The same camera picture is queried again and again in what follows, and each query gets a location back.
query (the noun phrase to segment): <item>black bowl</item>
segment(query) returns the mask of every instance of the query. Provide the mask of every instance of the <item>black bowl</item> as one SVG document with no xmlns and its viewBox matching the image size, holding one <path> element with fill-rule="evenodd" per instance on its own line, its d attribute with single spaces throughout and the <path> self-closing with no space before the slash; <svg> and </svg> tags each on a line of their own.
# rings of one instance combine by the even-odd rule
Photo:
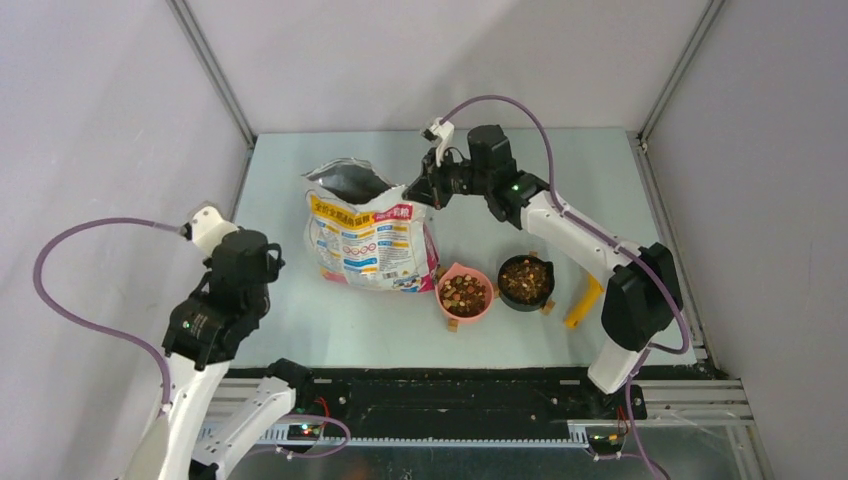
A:
<svg viewBox="0 0 848 480">
<path fill-rule="evenodd" d="M 519 301 L 516 298 L 513 298 L 507 293 L 504 289 L 503 285 L 503 274 L 506 270 L 506 267 L 516 264 L 516 263 L 524 263 L 524 260 L 530 260 L 530 263 L 536 263 L 539 265 L 544 265 L 545 270 L 548 272 L 548 289 L 546 294 L 540 296 L 539 298 L 532 299 L 529 303 Z M 545 306 L 548 303 L 548 299 L 551 298 L 551 295 L 554 293 L 554 264 L 553 262 L 545 262 L 543 260 L 539 260 L 538 258 L 532 255 L 516 255 L 509 260 L 505 261 L 501 268 L 498 270 L 498 290 L 501 292 L 501 299 L 503 299 L 504 303 L 507 304 L 513 310 L 518 310 L 519 312 L 532 312 L 538 310 Z"/>
</svg>

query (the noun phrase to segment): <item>white table surface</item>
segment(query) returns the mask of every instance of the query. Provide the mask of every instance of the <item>white table surface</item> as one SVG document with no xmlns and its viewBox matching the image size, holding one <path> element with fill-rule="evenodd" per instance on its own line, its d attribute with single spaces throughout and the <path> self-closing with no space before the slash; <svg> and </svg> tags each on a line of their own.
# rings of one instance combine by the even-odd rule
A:
<svg viewBox="0 0 848 480">
<path fill-rule="evenodd" d="M 467 155 L 465 131 L 454 144 Z M 507 130 L 520 169 L 547 179 L 544 146 L 535 130 Z M 560 195 L 610 231 L 650 245 L 658 240 L 648 201 L 624 130 L 548 131 Z M 554 262 L 557 302 L 549 316 L 519 313 L 495 301 L 479 323 L 447 330 L 435 295 L 371 292 L 324 280 L 306 250 L 308 208 L 301 175 L 339 157 L 371 161 L 396 183 L 419 174 L 429 144 L 418 132 L 263 134 L 236 215 L 236 223 L 282 246 L 286 266 L 270 286 L 271 311 L 260 330 L 241 344 L 234 366 L 266 366 L 280 357 L 311 367 L 522 368 L 585 366 L 605 334 L 601 300 L 576 330 L 563 325 L 586 287 L 586 273 L 570 258 L 532 235 L 496 221 L 479 197 L 454 196 L 434 212 L 441 263 L 454 261 L 494 278 L 508 257 L 539 252 Z M 680 345 L 676 324 L 659 341 Z M 695 363 L 653 352 L 649 365 Z"/>
</svg>

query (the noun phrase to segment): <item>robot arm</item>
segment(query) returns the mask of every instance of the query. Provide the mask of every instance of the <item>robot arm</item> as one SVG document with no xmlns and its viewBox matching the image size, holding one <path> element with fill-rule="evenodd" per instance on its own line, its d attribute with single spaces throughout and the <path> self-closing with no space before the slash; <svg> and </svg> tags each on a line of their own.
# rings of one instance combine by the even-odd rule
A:
<svg viewBox="0 0 848 480">
<path fill-rule="evenodd" d="M 669 289 L 678 306 L 680 286 L 674 260 L 659 243 L 649 248 L 622 240 L 608 245 L 576 222 L 564 218 L 554 207 L 550 188 L 539 177 L 518 170 L 509 139 L 498 125 L 484 125 L 468 132 L 470 159 L 456 163 L 441 132 L 428 130 L 425 138 L 439 140 L 422 160 L 422 173 L 404 192 L 404 198 L 441 209 L 454 194 L 481 195 L 498 221 L 527 230 L 573 258 L 601 285 L 606 299 L 601 323 L 607 339 L 589 367 L 588 377 L 604 393 L 616 392 L 638 362 L 651 338 L 671 323 L 673 313 L 647 274 L 618 249 L 639 252 Z M 604 229 L 559 199 L 569 216 Z"/>
<path fill-rule="evenodd" d="M 171 313 L 163 341 L 171 403 L 147 430 L 124 480 L 227 478 L 268 425 L 292 410 L 297 390 L 311 377 L 305 367 L 276 362 L 255 396 L 195 446 L 239 344 L 268 312 L 268 283 L 277 279 L 284 262 L 279 245 L 268 244 L 262 233 L 239 229 L 211 206 L 199 210 L 183 230 L 207 255 L 207 271 Z"/>
</svg>

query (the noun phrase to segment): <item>white wall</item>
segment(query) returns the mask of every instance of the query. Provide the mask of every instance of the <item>white wall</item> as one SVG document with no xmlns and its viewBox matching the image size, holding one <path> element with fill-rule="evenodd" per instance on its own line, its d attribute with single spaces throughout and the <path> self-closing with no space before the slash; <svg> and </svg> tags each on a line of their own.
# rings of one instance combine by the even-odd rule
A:
<svg viewBox="0 0 848 480">
<path fill-rule="evenodd" d="M 259 132 L 419 129 L 468 97 L 641 127 L 706 0 L 194 0 Z M 474 126 L 521 112 L 479 106 Z"/>
<path fill-rule="evenodd" d="M 778 478 L 844 478 L 848 2 L 729 2 L 649 141 Z"/>
<path fill-rule="evenodd" d="M 0 477 L 115 478 L 157 397 L 154 363 L 69 324 L 36 297 L 52 235 L 135 215 L 181 223 L 229 206 L 245 145 L 166 2 L 0 7 Z M 161 342 L 200 255 L 139 227 L 55 251 L 47 288 L 90 319 Z"/>
</svg>

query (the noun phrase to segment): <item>yellow part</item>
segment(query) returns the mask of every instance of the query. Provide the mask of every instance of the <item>yellow part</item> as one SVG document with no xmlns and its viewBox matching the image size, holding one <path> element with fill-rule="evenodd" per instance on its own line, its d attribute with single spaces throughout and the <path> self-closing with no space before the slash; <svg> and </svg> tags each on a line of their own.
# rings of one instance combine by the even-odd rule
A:
<svg viewBox="0 0 848 480">
<path fill-rule="evenodd" d="M 580 325 L 580 322 L 586 318 L 586 315 L 595 306 L 595 302 L 598 301 L 602 293 L 604 293 L 604 288 L 595 280 L 595 277 L 589 275 L 589 287 L 586 289 L 586 293 L 583 294 L 583 298 L 566 315 L 565 326 L 568 328 L 577 328 L 577 325 Z"/>
<path fill-rule="evenodd" d="M 374 224 L 374 212 L 357 214 L 351 210 L 324 202 L 315 195 L 310 197 L 312 213 L 327 220 L 332 220 L 348 229 L 359 230 Z"/>
</svg>

